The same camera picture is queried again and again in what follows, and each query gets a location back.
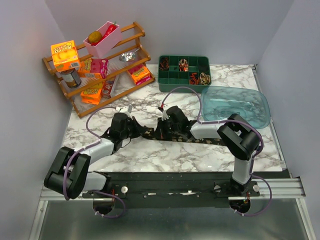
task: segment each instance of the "pink plastic bin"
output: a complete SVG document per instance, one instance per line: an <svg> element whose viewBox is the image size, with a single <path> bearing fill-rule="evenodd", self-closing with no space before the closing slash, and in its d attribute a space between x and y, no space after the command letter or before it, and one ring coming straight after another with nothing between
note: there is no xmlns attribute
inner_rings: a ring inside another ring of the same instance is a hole
<svg viewBox="0 0 320 240"><path fill-rule="evenodd" d="M107 21L106 24L100 27L97 31L99 31L103 36L110 25L113 25L113 23ZM86 38L83 42L88 53L98 59L102 59L107 52L109 52L118 42L120 42L122 40L121 29L118 24L116 24L116 26L117 28L112 33L110 33L105 39L95 46L91 46L91 44L88 42L88 38Z"/></svg>

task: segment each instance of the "gray wall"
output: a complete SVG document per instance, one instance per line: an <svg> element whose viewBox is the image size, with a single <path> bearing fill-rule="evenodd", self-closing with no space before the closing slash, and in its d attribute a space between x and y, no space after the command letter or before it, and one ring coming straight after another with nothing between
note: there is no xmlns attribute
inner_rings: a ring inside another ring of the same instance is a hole
<svg viewBox="0 0 320 240"><path fill-rule="evenodd" d="M258 65L285 162L320 238L320 2L295 0Z"/></svg>
<svg viewBox="0 0 320 240"><path fill-rule="evenodd" d="M256 64L293 0L45 0L77 44L106 21L137 21L152 63L162 54L204 55L211 64Z"/></svg>
<svg viewBox="0 0 320 240"><path fill-rule="evenodd" d="M0 239L28 239L71 107L42 57L64 41L43 0L0 8Z"/></svg>

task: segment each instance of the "wooden spice rack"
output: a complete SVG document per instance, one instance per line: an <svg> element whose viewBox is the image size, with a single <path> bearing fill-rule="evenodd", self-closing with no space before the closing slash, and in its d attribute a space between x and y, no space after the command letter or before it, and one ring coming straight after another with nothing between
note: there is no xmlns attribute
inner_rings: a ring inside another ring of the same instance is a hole
<svg viewBox="0 0 320 240"><path fill-rule="evenodd" d="M125 31L128 31L130 29L134 29L134 31L136 32L134 35L130 36L130 37L127 37L123 40L121 40L120 42L118 42L113 48L116 48L116 47L119 47L123 44L126 44L126 43L129 43L131 41L134 41L134 45L126 48L126 49L123 49L115 54L112 54L108 57L106 57L105 59L108 59L109 60L109 68L108 68L108 74L106 76L105 79L98 79L98 78L87 78L87 77L82 77L81 78L81 85L77 88L69 88L67 87L67 85L64 83L62 77L60 77L58 74L58 71L57 69L53 66L52 64L52 57L44 57L42 60L46 66L46 68L48 69L49 73L51 75L54 76L54 78L56 79L56 81L58 82L64 96L71 102L74 110L76 111L77 115L82 118L92 112L94 112L95 110L103 107L103 106L106 106L112 102L114 102L115 100L119 99L119 98L122 98L130 93L133 93L134 91L152 83L153 81L155 81L155 77L152 75L151 73L151 79L140 84L140 85L135 85L133 87L131 87L130 89L127 89L125 90L124 92L122 93L119 93L117 94L116 96L112 97L112 98L109 98L105 101L101 101L98 105L92 105L91 108L89 109L86 109L85 111L82 111L80 112L79 111L79 108L77 107L77 104L75 102L75 98L76 97L80 97L80 93L87 89L87 88L90 88L96 84L99 84L99 83L102 83L104 82L105 80L108 80L108 79L111 79L113 77L115 77L116 75L119 75L131 68L134 68L135 66L138 66L140 64L146 64L147 61L150 61L150 55L148 54L148 52L142 47L141 45L141 42L140 42L140 37L144 37L146 34L145 34L145 31L144 29L137 23L137 22L133 22L133 24L130 24L128 26L125 26L123 28L121 28L121 32L125 32ZM80 50L80 49L83 49L85 48L85 45L84 44L80 44L80 45L77 45L76 46L76 49L77 50ZM136 52L136 55L137 55L137 60L131 64L127 64L125 62L121 62L119 61L119 55L123 54L123 53L126 53L128 51L133 51L133 50L136 50L136 49L139 49L137 52ZM82 56L80 57L80 61L84 61L86 59L89 59L89 58L92 58L93 56L88 54L88 55L85 55L85 56Z"/></svg>

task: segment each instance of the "snack box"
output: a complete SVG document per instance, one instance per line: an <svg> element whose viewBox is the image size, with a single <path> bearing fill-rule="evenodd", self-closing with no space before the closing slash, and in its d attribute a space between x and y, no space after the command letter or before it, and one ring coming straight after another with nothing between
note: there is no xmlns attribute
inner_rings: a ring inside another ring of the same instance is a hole
<svg viewBox="0 0 320 240"><path fill-rule="evenodd" d="M140 85L140 84L142 84L142 83L144 83L144 82L146 82L146 81L149 81L150 79L151 79L150 76L147 76L147 77L145 77L145 78L142 78L140 81L137 81L137 82L136 82L136 85L138 86L138 85Z"/></svg>
<svg viewBox="0 0 320 240"><path fill-rule="evenodd" d="M131 78L135 84L137 84L140 80L145 79L146 77L150 77L150 71L143 64L129 69L128 73L131 75Z"/></svg>
<svg viewBox="0 0 320 240"><path fill-rule="evenodd" d="M116 89L118 78L119 78L119 75L115 76L114 81L104 81L103 87L102 87L102 97L106 99L110 99L116 95L115 89Z"/></svg>
<svg viewBox="0 0 320 240"><path fill-rule="evenodd" d="M58 72L80 66L77 47L74 40L51 45L53 65Z"/></svg>
<svg viewBox="0 0 320 240"><path fill-rule="evenodd" d="M80 63L78 75L81 78L105 79L108 72L107 59L89 58Z"/></svg>
<svg viewBox="0 0 320 240"><path fill-rule="evenodd" d="M82 91L80 94L82 102L86 104L98 105L101 100L101 92L102 92L103 85L104 83L100 82Z"/></svg>

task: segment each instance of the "metal can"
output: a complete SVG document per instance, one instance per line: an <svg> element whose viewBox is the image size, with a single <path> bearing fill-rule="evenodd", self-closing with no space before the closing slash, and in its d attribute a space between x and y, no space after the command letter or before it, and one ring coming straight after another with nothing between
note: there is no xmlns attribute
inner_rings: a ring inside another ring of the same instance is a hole
<svg viewBox="0 0 320 240"><path fill-rule="evenodd" d="M67 71L60 72L63 80L69 88L76 88L81 84L81 78L79 77L77 71L73 69L69 69Z"/></svg>

